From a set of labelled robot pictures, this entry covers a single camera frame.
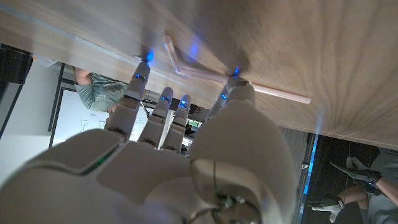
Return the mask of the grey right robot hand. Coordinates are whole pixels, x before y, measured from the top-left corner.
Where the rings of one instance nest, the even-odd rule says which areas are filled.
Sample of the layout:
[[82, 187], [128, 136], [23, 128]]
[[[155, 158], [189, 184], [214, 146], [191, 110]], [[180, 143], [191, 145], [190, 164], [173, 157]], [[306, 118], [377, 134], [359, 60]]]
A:
[[141, 62], [103, 129], [67, 139], [1, 186], [2, 223], [290, 223], [297, 178], [280, 129], [255, 107], [251, 82], [228, 79], [187, 155], [181, 100], [162, 138], [166, 88], [130, 141], [150, 67]]

